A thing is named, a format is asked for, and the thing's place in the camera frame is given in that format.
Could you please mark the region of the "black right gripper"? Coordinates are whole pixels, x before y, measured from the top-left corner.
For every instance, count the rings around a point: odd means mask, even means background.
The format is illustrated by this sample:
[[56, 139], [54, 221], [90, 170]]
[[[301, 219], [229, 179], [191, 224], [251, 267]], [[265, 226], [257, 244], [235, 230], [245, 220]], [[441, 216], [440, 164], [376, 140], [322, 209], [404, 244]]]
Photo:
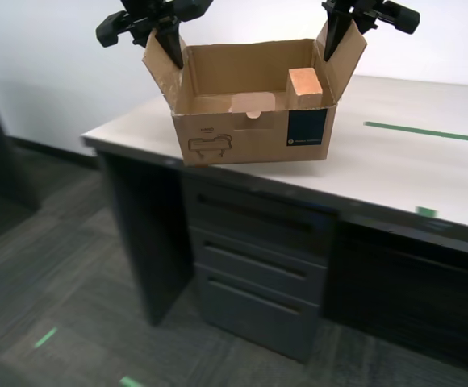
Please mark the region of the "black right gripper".
[[412, 35], [420, 24], [420, 13], [396, 2], [383, 0], [328, 0], [322, 3], [328, 14], [328, 31], [324, 60], [329, 61], [353, 20], [358, 30], [365, 34], [377, 29], [377, 21], [392, 25], [396, 30]]

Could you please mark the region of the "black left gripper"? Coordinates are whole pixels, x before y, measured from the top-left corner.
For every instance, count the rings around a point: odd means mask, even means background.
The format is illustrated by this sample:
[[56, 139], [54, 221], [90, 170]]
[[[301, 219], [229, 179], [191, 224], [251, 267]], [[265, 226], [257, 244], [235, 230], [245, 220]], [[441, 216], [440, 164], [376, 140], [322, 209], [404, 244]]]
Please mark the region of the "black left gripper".
[[158, 43], [172, 62], [182, 69], [180, 23], [202, 17], [212, 3], [212, 0], [123, 0], [122, 5], [125, 10], [108, 15], [96, 27], [96, 38], [104, 48], [107, 48], [118, 43], [120, 34], [129, 32], [137, 43], [142, 43], [155, 29]]

